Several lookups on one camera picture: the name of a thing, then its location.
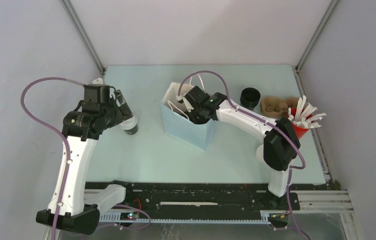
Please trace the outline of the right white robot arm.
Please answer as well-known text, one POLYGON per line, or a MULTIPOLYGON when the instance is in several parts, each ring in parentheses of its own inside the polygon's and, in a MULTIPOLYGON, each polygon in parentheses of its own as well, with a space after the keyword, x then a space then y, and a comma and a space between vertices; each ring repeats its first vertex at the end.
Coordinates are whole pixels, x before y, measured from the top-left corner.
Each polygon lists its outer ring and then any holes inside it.
POLYGON ((256 158, 270 168, 267 204, 273 209, 280 209, 286 204, 286 191, 291 182, 290 168, 301 147, 293 125, 286 117, 277 120, 262 116, 236 105, 220 92, 210 95, 198 86, 186 93, 178 92, 176 99, 186 107, 186 113, 194 122, 221 121, 260 140, 256 158))

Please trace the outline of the white plastic lid on table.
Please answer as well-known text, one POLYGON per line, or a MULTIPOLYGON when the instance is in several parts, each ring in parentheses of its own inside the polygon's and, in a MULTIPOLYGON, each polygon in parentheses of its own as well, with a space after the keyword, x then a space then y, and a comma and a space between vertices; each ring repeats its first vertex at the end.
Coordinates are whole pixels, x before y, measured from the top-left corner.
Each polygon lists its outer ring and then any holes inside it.
POLYGON ((259 163, 261 164, 265 164, 265 160, 264 160, 264 145, 261 144, 258 146, 258 148, 256 149, 256 159, 258 160, 259 163))

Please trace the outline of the red cup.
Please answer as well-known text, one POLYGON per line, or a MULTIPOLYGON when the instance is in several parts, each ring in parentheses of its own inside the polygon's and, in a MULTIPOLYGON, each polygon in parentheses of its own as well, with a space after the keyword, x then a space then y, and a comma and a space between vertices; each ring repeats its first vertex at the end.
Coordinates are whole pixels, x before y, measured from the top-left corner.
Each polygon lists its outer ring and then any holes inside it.
MULTIPOLYGON (((295 107, 291 108, 291 113, 293 115, 296 114, 296 111, 297 109, 295 107)), ((292 121, 291 124, 299 140, 309 131, 308 128, 302 128, 302 127, 297 126, 294 121, 292 121)))

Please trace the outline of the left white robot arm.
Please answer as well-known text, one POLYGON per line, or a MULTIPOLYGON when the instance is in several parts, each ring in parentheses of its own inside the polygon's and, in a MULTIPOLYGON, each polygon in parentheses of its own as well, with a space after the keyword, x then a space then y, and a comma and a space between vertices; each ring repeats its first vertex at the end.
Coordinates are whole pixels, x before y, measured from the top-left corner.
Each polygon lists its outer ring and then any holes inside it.
POLYGON ((129 208, 134 194, 127 184, 110 183, 105 189, 84 198, 86 177, 100 135, 114 126, 130 122, 125 130, 138 130, 136 118, 122 92, 106 84, 87 84, 84 98, 63 119, 63 156, 54 194, 46 209, 36 214, 36 222, 59 230, 91 235, 100 217, 115 205, 129 208))

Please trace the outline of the light blue paper bag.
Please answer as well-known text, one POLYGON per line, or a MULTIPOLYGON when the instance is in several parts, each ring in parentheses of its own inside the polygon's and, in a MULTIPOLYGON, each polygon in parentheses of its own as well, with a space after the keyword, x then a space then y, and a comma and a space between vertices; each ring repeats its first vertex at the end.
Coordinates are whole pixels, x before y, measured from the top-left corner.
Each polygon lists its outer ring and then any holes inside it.
POLYGON ((193 87, 191 78, 184 84, 171 82, 160 101, 161 114, 166 134, 204 152, 213 138, 215 122, 192 122, 192 112, 177 101, 179 88, 183 95, 193 87))

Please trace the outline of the brown cardboard cup carrier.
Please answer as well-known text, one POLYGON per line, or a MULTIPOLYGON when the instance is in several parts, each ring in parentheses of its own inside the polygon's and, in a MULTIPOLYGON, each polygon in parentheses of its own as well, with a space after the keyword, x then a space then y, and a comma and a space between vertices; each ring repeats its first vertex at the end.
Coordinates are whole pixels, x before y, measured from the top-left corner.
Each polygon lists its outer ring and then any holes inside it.
POLYGON ((279 98, 276 96, 266 96, 260 102, 260 112, 268 118, 278 119, 288 114, 289 108, 296 108, 299 97, 279 98))

